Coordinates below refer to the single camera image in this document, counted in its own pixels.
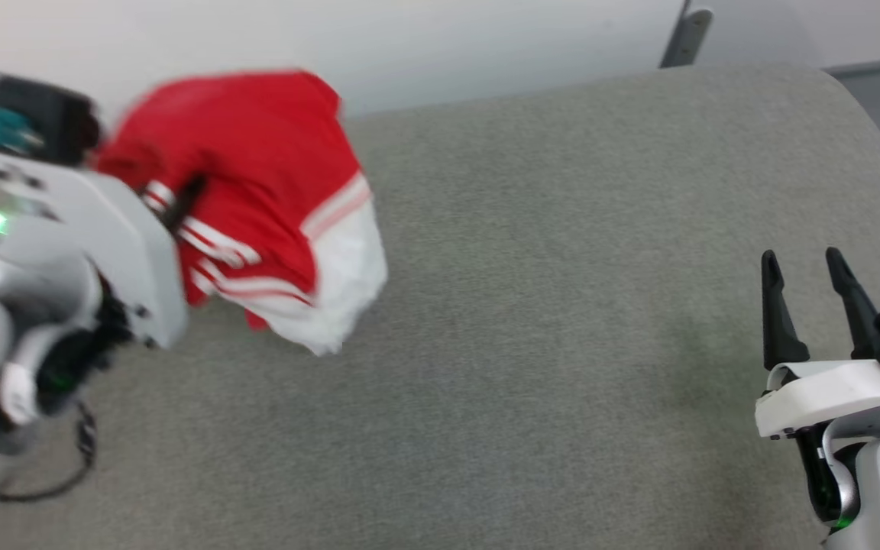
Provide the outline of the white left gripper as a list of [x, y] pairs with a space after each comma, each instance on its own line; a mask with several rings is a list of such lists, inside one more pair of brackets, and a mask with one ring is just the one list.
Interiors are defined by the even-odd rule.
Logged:
[[188, 325], [178, 231], [206, 185], [193, 177], [160, 220], [122, 181], [49, 164], [0, 164], [0, 187], [17, 209], [0, 240], [0, 258], [45, 282], [60, 316], [84, 318], [101, 277], [125, 307], [133, 338], [168, 349]]

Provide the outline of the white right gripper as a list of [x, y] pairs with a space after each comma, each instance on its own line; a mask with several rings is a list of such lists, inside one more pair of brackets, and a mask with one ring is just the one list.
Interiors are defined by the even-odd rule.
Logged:
[[755, 401], [761, 438], [880, 407], [880, 363], [873, 360], [880, 347], [878, 310], [837, 247], [827, 248], [827, 266], [845, 309], [855, 360], [809, 361], [809, 348], [797, 337], [787, 309], [778, 258], [772, 250], [761, 256], [762, 365], [771, 371], [765, 393]]

